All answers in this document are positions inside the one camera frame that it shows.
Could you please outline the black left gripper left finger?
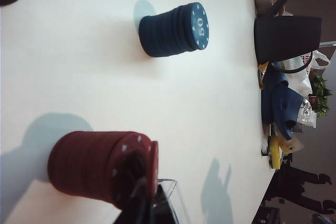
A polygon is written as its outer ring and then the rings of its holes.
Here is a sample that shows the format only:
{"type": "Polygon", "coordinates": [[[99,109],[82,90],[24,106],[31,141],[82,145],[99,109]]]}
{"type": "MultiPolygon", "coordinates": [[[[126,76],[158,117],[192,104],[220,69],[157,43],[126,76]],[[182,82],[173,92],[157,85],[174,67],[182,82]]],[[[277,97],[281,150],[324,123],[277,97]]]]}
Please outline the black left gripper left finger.
{"type": "Polygon", "coordinates": [[[121,181],[124,207],[115,223],[142,223],[155,196],[155,151],[148,158],[139,153],[128,157],[121,181]]]}

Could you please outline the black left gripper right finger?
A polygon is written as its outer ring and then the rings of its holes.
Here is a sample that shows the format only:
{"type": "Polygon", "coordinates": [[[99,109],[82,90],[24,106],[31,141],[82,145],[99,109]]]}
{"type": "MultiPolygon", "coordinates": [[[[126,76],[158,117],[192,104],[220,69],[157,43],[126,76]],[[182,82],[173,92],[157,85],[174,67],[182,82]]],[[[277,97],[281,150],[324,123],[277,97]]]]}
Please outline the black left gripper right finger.
{"type": "Polygon", "coordinates": [[[150,223],[191,223],[177,180],[159,179],[150,223]]]}

